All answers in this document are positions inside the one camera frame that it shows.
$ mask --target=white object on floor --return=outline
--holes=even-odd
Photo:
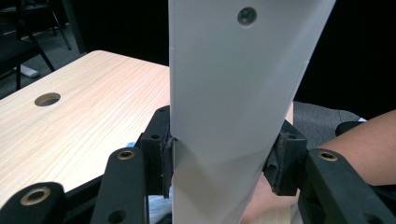
[[[25,65],[21,64],[21,74],[23,74],[26,77],[39,77],[40,73],[30,67],[26,67]]]

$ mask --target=white panel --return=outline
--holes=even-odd
[[[333,4],[169,1],[174,223],[239,223]]]

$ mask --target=person's arm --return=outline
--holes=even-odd
[[[343,155],[361,178],[370,185],[396,184],[396,110],[370,119],[319,146]],[[241,224],[249,224],[262,213],[286,208],[295,197],[279,197],[261,176]]]

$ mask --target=chair seat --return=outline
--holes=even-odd
[[[15,67],[21,63],[35,57],[39,48],[38,45],[16,41],[14,36],[0,36],[0,73],[9,70],[9,67]]]

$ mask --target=light wood tabletop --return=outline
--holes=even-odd
[[[108,156],[170,104],[169,86],[167,66],[97,50],[1,100],[0,207],[38,182],[69,191],[102,175]],[[290,210],[263,222],[290,223]]]

